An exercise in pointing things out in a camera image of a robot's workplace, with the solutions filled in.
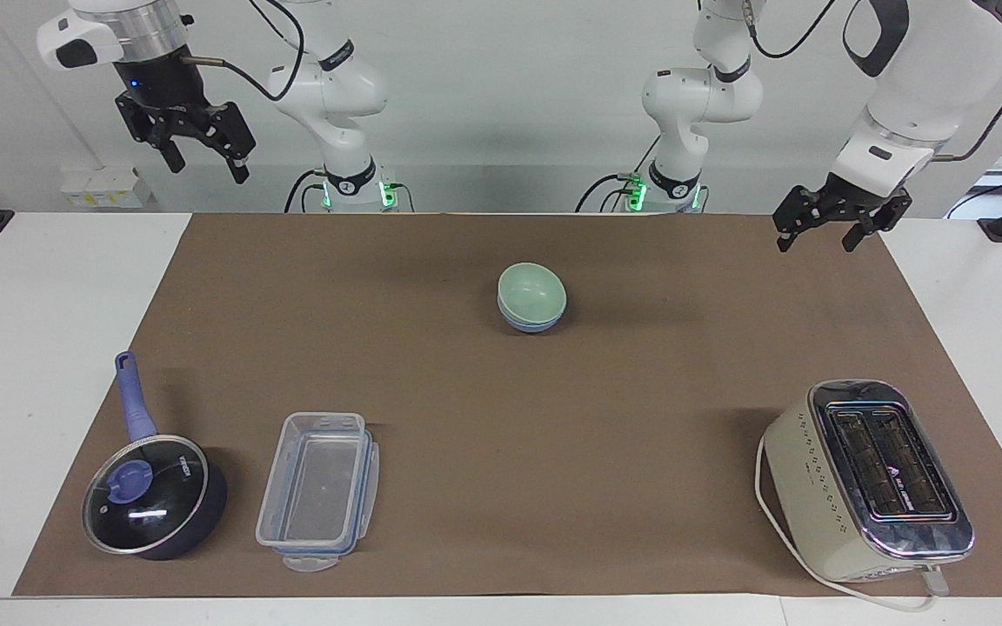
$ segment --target white table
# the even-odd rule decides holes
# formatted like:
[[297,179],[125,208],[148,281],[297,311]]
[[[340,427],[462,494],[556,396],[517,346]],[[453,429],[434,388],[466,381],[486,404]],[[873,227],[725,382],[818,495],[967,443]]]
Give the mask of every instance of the white table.
[[[188,218],[23,213],[0,234],[0,623],[1002,623],[1002,599],[971,598],[917,616],[752,595],[8,599]],[[921,219],[887,244],[1002,445],[1002,246]]]

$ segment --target brown mat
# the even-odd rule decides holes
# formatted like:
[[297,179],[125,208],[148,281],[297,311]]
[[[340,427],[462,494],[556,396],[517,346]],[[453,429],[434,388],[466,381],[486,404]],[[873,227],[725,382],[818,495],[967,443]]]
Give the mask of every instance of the brown mat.
[[[846,254],[843,231],[780,254],[768,217],[197,214],[134,349],[160,431],[226,473],[226,516],[175,562],[90,547],[111,392],[15,594],[830,595],[757,507],[753,458],[815,382],[868,377],[915,405],[977,528],[953,594],[1002,596],[1002,451],[883,242]],[[569,290],[542,337],[498,316],[519,260]],[[361,413],[382,453],[370,535],[320,574],[254,540],[302,410]]]

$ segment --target bowl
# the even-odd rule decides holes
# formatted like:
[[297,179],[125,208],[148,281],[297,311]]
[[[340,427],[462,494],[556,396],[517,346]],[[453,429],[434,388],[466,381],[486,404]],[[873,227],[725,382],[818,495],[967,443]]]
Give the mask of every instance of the bowl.
[[567,308],[567,289],[546,266],[518,262],[501,273],[498,308],[519,332],[543,333],[562,318]]

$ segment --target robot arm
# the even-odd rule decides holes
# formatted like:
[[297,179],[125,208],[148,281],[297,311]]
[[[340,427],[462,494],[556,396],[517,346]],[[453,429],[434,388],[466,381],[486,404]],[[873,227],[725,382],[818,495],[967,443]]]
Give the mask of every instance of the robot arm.
[[[355,117],[385,110],[389,95],[378,72],[354,53],[334,0],[284,0],[300,21],[306,36],[304,48],[317,59],[307,62],[296,76],[289,94],[278,104],[314,135],[327,171],[327,202],[352,210],[389,207],[386,175],[374,160],[366,132]],[[298,46],[295,27],[286,32]],[[270,88],[281,90],[289,71],[275,69]]]
[[41,25],[36,43],[49,67],[68,70],[113,63],[126,91],[115,98],[136,141],[159,150],[172,171],[183,169],[174,135],[199,140],[226,160],[235,182],[249,177],[256,142],[237,104],[212,106],[184,38],[191,16],[174,0],[69,0],[68,11]]
[[[858,21],[879,29],[856,50]],[[876,79],[866,110],[818,191],[795,187],[773,214],[780,249],[828,221],[856,221],[843,244],[890,230],[911,205],[903,188],[1002,78],[1002,0],[870,0],[846,27],[853,61]]]
[[[755,3],[760,15],[764,1]],[[656,157],[644,170],[645,203],[665,210],[690,205],[708,139],[698,122],[743,122],[760,110],[761,79],[752,69],[752,40],[742,0],[706,0],[695,26],[695,48],[710,66],[656,71],[644,84],[644,111],[660,130]]]

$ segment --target purple handle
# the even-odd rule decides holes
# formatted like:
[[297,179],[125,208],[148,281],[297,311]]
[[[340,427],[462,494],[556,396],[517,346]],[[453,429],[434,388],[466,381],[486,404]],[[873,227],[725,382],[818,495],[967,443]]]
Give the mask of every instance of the purple handle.
[[130,436],[130,441],[156,435],[156,427],[146,410],[146,400],[141,395],[138,362],[134,360],[133,353],[122,353],[115,357],[115,380],[118,381],[122,417],[126,420],[126,433]]

